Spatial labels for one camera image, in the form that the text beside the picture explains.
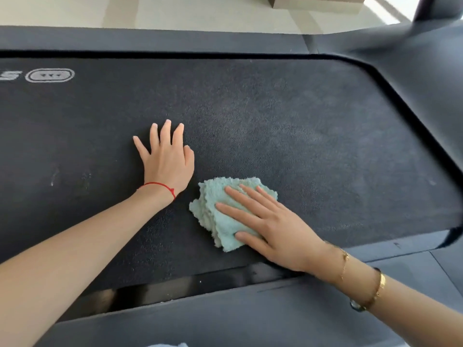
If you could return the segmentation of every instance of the gold bracelet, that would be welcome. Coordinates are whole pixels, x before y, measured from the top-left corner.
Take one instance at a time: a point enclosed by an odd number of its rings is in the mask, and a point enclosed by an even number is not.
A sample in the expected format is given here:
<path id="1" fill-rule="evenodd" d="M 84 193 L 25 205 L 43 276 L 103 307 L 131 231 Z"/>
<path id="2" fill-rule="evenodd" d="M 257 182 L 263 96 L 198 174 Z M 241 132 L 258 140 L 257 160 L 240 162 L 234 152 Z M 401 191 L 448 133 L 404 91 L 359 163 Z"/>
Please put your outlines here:
<path id="1" fill-rule="evenodd" d="M 376 303 L 376 300 L 378 299 L 378 297 L 381 296 L 381 291 L 384 290 L 384 287 L 386 285 L 386 277 L 384 276 L 384 274 L 381 273 L 381 270 L 379 268 L 374 268 L 374 269 L 377 272 L 379 272 L 380 279 L 379 279 L 378 288 L 376 289 L 376 292 L 373 295 L 373 297 L 364 306 L 361 306 L 357 302 L 350 300 L 350 306 L 352 307 L 352 309 L 356 310 L 357 312 L 364 312 L 366 310 L 370 310 L 371 307 L 373 307 L 373 305 Z"/>
<path id="2" fill-rule="evenodd" d="M 344 281 L 344 274 L 346 273 L 346 267 L 347 267 L 347 261 L 349 260 L 349 254 L 348 254 L 345 250 L 343 250 L 341 247 L 338 247 L 338 246 L 336 246 L 336 245 L 333 245 L 332 243 L 330 243 L 330 242 L 328 242 L 328 241 L 325 241 L 325 242 L 326 242 L 327 244 L 329 244 L 329 245 L 332 245 L 332 246 L 335 247 L 335 248 L 338 248 L 338 249 L 341 250 L 342 253 L 343 253 L 344 266 L 343 266 L 343 271 L 341 272 L 341 281 Z"/>

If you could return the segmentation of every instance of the red string bracelet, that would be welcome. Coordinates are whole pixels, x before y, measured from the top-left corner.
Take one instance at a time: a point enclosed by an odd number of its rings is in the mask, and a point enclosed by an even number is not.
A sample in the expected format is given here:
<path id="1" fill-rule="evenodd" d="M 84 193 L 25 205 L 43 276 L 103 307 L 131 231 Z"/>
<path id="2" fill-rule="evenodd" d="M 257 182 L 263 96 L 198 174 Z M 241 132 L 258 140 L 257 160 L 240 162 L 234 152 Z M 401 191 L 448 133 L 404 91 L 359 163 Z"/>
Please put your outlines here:
<path id="1" fill-rule="evenodd" d="M 142 186 L 139 187 L 139 189 L 142 188 L 143 186 L 149 185 L 149 184 L 156 184 L 156 185 L 164 186 L 167 190 L 170 191 L 170 193 L 172 194 L 172 196 L 174 196 L 174 200 L 175 200 L 175 197 L 176 197 L 176 196 L 175 196 L 175 193 L 174 193 L 174 189 L 171 189 L 169 186 L 167 186 L 167 185 L 165 185 L 165 184 L 161 184 L 161 183 L 157 183 L 157 182 L 155 182 L 155 181 L 152 181 L 152 182 L 150 182 L 150 183 L 143 184 Z"/>

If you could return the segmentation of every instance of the treadmill deck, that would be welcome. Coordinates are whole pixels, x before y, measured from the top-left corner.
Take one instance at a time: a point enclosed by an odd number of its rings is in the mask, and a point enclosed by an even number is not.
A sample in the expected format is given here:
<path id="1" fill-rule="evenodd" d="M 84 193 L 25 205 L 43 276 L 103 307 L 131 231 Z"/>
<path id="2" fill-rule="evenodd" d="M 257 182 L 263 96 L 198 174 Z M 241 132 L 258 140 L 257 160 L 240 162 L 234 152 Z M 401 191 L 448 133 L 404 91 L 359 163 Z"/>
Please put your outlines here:
<path id="1" fill-rule="evenodd" d="M 338 60 L 4 58 L 69 68 L 61 83 L 0 81 L 0 262 L 130 196 L 131 137 L 185 124 L 188 189 L 91 285 L 153 283 L 245 266 L 188 211 L 197 183 L 260 177 L 320 236 L 354 246 L 460 225 L 461 190 L 362 69 Z"/>

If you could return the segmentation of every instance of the cardboard box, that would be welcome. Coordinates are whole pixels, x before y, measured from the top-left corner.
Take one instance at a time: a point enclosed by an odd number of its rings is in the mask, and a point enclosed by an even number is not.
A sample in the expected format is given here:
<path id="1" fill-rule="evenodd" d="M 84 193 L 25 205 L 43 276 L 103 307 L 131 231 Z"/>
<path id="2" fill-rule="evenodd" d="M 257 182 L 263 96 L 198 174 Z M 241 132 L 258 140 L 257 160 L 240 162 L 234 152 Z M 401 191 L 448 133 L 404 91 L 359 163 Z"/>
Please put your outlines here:
<path id="1" fill-rule="evenodd" d="M 273 8 L 335 13 L 358 13 L 365 0 L 269 0 Z"/>

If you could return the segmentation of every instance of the floor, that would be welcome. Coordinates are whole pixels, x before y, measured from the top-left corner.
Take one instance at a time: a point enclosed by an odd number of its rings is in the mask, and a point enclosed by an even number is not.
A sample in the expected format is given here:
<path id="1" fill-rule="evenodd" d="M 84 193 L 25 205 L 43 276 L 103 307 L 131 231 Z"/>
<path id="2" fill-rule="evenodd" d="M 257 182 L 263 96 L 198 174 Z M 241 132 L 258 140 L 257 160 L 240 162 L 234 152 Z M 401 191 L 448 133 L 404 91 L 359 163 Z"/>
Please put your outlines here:
<path id="1" fill-rule="evenodd" d="M 328 34 L 410 22 L 418 1 L 273 9 L 268 0 L 0 0 L 0 25 Z"/>

